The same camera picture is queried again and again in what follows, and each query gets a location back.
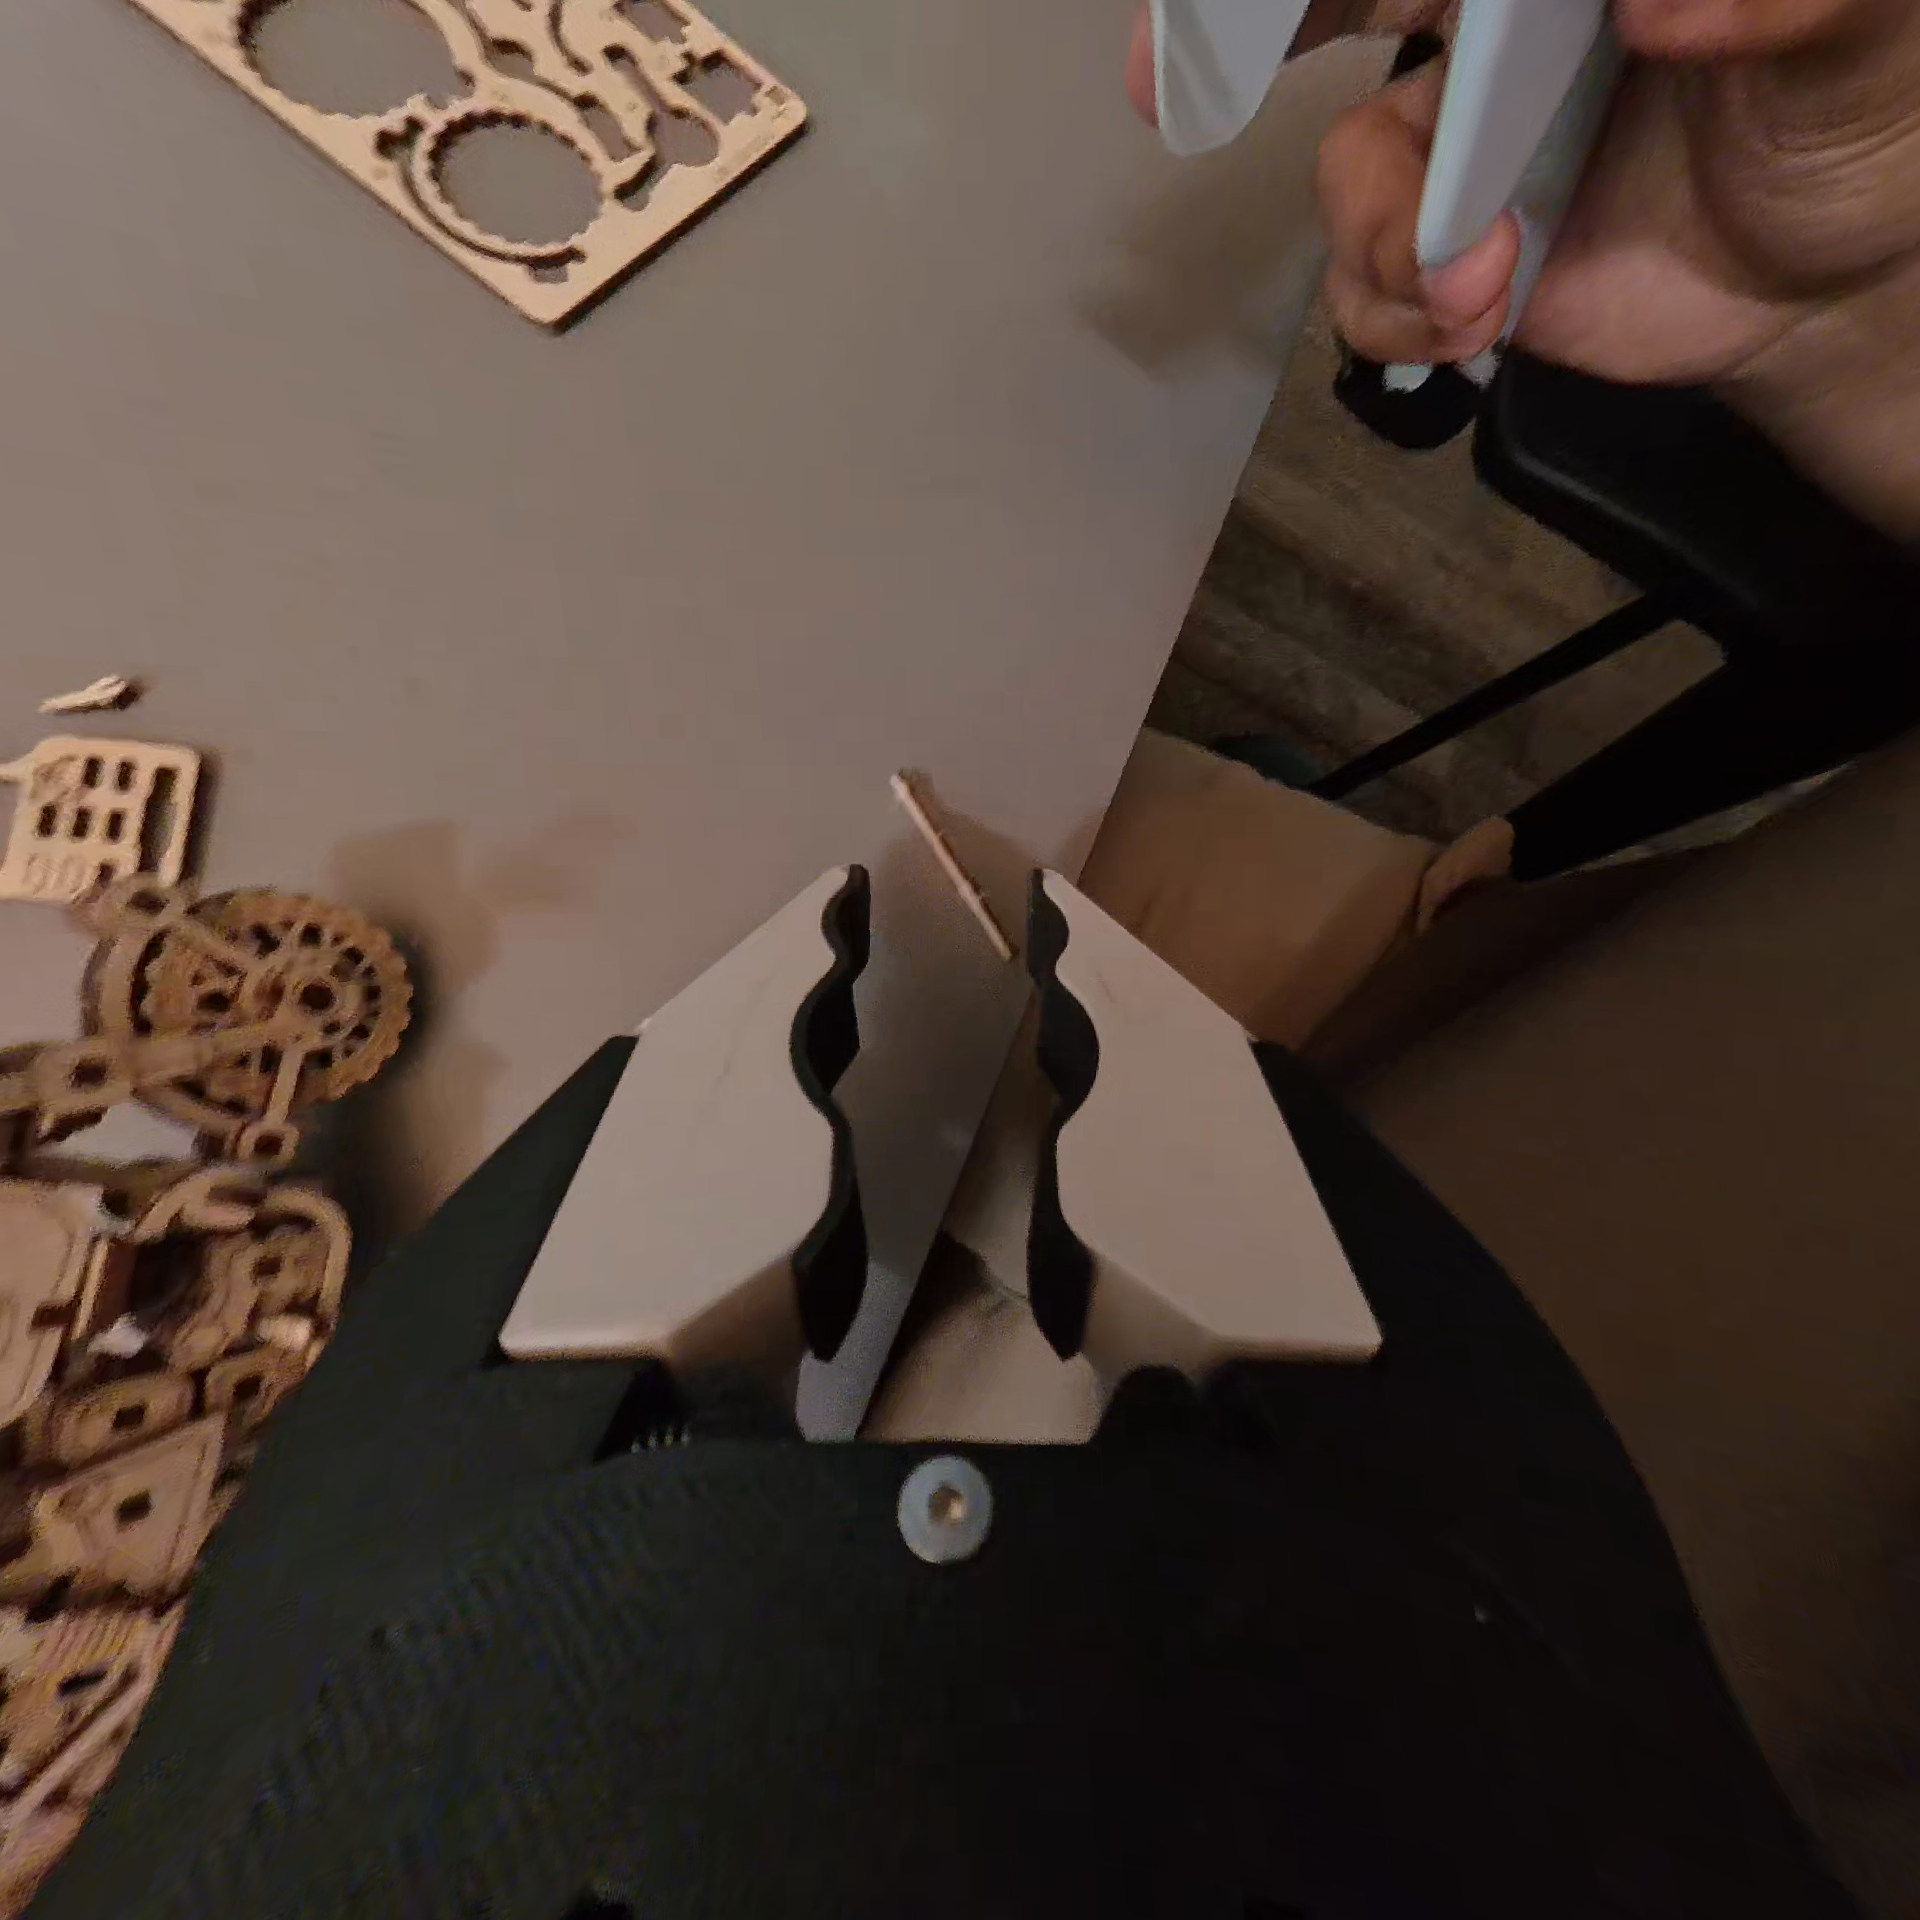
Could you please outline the grey desk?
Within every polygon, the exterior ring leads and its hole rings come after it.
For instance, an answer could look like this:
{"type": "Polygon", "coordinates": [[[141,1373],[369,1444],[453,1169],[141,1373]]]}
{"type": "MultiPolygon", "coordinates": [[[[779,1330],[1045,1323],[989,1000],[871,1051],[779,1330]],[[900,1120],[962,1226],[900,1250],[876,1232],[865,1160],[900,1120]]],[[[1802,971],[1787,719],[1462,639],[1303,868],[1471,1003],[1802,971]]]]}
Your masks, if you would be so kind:
{"type": "Polygon", "coordinates": [[[1173,157],[1137,5],[726,5],[804,136],[553,331],[138,5],[5,5],[5,728],[150,685],[203,875],[422,962],[415,1227],[347,1288],[27,1915],[1244,1915],[1277,1815],[1195,1652],[1245,1473],[855,1439],[1311,303],[1381,39],[1173,157]],[[641,1025],[871,877],[869,1277],[831,1360],[498,1343],[641,1025]]]}

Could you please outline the cardboard box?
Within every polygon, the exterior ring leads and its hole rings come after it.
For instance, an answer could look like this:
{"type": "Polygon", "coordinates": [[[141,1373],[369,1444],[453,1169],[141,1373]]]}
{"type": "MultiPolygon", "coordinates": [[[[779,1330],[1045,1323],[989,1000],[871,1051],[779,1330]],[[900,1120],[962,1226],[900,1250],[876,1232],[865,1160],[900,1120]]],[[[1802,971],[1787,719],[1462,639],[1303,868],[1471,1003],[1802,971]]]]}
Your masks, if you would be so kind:
{"type": "Polygon", "coordinates": [[[1516,828],[1434,843],[1143,730],[1079,892],[1255,1041],[1305,1044],[1381,964],[1485,882],[1516,828]]]}

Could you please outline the person's leg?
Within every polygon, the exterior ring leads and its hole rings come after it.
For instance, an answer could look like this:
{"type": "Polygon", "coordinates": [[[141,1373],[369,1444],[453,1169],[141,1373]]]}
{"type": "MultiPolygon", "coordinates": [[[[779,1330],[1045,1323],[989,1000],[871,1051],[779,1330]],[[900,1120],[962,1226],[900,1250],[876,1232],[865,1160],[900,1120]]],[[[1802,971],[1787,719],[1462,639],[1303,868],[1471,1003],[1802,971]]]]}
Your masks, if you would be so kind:
{"type": "Polygon", "coordinates": [[[1459,897],[1310,1056],[1569,1348],[1790,1799],[1916,1915],[1916,736],[1459,897]]]}

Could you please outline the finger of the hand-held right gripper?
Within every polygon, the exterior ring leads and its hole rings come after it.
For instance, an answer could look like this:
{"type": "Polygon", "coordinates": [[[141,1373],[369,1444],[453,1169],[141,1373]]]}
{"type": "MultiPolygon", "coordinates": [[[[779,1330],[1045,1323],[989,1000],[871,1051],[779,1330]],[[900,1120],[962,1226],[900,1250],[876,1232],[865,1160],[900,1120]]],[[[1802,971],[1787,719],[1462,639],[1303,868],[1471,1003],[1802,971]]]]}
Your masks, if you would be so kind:
{"type": "Polygon", "coordinates": [[[1305,23],[1307,2],[1150,2],[1150,123],[1173,157],[1198,157],[1245,131],[1305,23]]]}

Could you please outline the black chair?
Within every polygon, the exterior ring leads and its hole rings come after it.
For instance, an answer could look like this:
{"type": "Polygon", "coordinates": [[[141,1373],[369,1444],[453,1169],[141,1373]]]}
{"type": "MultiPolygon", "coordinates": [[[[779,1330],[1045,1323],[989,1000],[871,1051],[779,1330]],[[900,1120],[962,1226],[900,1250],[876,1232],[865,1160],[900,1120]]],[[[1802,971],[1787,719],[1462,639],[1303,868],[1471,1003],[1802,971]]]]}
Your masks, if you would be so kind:
{"type": "Polygon", "coordinates": [[[1470,431],[1477,479],[1630,596],[1314,779],[1318,801],[1343,801],[1671,624],[1702,634],[1719,665],[1513,809],[1517,881],[1587,868],[1916,731],[1914,551],[1708,392],[1623,386],[1517,351],[1485,385],[1441,369],[1411,388],[1343,351],[1335,397],[1396,449],[1470,431]]]}

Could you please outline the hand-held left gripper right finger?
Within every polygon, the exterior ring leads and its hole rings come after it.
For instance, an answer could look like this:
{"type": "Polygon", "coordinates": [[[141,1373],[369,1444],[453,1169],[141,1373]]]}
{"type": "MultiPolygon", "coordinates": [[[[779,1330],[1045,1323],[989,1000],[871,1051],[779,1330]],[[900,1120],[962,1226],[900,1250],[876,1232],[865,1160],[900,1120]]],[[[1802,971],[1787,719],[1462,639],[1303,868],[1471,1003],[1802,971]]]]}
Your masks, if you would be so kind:
{"type": "Polygon", "coordinates": [[[1251,1033],[1057,871],[1027,892],[1046,1088],[1027,1300],[1062,1360],[1365,1362],[1381,1328],[1251,1033]]]}

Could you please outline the wooden grid piece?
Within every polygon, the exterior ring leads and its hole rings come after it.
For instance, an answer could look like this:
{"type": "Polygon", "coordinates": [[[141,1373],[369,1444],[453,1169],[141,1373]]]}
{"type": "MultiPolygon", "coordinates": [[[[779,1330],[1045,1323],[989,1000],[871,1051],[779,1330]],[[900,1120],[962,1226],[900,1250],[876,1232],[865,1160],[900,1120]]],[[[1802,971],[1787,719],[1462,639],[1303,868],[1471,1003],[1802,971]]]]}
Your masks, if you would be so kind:
{"type": "Polygon", "coordinates": [[[203,757],[175,743],[49,736],[2,764],[2,898],[70,906],[99,885],[181,882],[203,757]]]}

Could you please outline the person's right hand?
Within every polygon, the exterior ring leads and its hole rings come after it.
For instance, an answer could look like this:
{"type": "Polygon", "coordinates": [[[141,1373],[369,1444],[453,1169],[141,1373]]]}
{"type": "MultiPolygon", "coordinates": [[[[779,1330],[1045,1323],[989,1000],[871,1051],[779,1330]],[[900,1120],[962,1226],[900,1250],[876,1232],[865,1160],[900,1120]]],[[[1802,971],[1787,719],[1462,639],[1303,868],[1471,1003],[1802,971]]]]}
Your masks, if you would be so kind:
{"type": "MultiPolygon", "coordinates": [[[[1611,119],[1508,343],[1711,392],[1846,513],[1917,543],[1917,2],[1610,5],[1611,119]]],[[[1445,65],[1347,109],[1316,157],[1324,300],[1379,363],[1462,362],[1508,315],[1503,220],[1412,242],[1445,65]]]]}

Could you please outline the wooden sheet with round holes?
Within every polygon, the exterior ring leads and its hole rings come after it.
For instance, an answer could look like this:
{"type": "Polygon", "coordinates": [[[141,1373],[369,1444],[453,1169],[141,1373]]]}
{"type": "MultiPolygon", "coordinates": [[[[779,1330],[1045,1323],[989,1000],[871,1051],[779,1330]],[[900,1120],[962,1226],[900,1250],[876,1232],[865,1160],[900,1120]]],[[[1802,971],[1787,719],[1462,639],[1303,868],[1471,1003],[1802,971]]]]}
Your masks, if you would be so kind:
{"type": "Polygon", "coordinates": [[[211,72],[357,181],[529,322],[559,331],[670,250],[810,129],[795,89],[693,5],[421,2],[458,81],[437,104],[299,100],[259,53],[271,5],[140,2],[211,72]],[[458,145],[532,133],[579,162],[581,225],[513,239],[447,187],[458,145]]]}

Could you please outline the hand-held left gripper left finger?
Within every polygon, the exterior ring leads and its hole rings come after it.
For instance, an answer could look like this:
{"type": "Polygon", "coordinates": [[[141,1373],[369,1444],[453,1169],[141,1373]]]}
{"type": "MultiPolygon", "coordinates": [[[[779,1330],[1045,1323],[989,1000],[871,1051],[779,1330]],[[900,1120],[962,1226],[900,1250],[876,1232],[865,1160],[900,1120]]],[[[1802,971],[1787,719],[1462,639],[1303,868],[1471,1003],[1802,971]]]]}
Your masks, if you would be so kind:
{"type": "Polygon", "coordinates": [[[830,868],[641,1025],[503,1354],[670,1369],[838,1354],[869,1277],[837,1091],[871,911],[866,868],[830,868]]]}

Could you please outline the thin wooden stick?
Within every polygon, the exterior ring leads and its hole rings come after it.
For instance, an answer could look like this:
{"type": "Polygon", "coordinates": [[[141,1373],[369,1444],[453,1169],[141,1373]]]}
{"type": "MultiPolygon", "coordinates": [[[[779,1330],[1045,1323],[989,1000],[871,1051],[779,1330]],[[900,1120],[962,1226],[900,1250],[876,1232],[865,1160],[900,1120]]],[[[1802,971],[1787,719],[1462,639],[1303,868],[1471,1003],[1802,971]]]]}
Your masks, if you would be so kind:
{"type": "Polygon", "coordinates": [[[897,805],[900,807],[900,815],[907,819],[914,835],[924,843],[924,850],[933,857],[934,867],[948,882],[958,903],[979,925],[981,936],[988,940],[997,959],[1006,968],[1010,968],[1017,960],[1014,943],[1007,936],[1006,925],[998,921],[997,911],[988,901],[988,893],[975,882],[962,857],[956,853],[948,832],[942,828],[933,809],[929,809],[929,805],[924,803],[916,779],[907,770],[897,770],[889,777],[889,791],[897,805]]]}

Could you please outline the pile of wooden model parts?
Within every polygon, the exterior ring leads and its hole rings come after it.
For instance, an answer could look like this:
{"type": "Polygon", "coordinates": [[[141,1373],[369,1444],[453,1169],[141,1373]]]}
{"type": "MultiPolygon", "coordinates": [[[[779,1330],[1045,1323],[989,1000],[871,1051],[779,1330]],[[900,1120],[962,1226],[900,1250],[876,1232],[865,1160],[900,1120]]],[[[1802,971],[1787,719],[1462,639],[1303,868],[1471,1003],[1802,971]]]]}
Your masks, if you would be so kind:
{"type": "Polygon", "coordinates": [[[261,1428],[333,1339],[340,1203],[301,1120],[399,1051],[388,930],[274,889],[95,881],[73,1041],[5,1049],[2,1893],[106,1793],[261,1428]]]}

